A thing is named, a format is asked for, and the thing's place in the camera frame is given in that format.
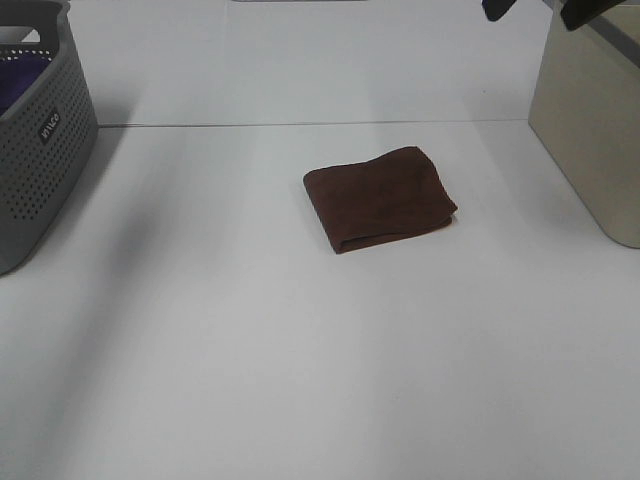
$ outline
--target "gray plastic basket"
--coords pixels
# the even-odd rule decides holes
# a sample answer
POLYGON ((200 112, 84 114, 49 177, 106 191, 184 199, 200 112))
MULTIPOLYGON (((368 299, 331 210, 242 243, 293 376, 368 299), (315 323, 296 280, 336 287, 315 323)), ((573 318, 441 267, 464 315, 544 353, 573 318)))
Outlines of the gray plastic basket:
POLYGON ((0 0, 0 25, 29 26, 38 44, 0 44, 0 61, 51 60, 0 116, 0 274, 33 251, 73 189, 98 125, 67 19, 69 4, 0 0))

